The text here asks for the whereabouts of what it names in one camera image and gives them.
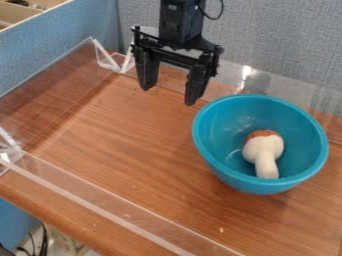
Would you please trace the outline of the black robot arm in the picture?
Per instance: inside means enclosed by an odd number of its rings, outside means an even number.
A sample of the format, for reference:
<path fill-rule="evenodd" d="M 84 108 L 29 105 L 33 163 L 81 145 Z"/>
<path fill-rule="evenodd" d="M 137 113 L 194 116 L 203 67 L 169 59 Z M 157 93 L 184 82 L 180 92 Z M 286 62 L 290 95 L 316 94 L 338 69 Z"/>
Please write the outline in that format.
<path fill-rule="evenodd" d="M 206 11 L 206 0 L 160 0 L 159 28 L 135 25 L 132 54 L 140 88 L 157 83 L 160 63 L 188 69 L 184 104 L 191 106 L 203 96 L 211 77 L 218 74 L 224 49 L 202 36 L 203 18 L 219 19 Z"/>

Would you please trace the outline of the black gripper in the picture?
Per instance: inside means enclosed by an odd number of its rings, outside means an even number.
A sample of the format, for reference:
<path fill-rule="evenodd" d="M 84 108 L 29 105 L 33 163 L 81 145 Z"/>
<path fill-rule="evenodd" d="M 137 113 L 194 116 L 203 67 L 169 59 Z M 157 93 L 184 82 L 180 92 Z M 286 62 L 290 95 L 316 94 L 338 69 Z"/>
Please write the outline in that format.
<path fill-rule="evenodd" d="M 203 96 L 210 77 L 218 74 L 223 48 L 200 35 L 185 42 L 163 39 L 157 29 L 133 26 L 132 54 L 140 88 L 147 91 L 156 85 L 161 62 L 190 69 L 184 104 L 191 106 Z"/>

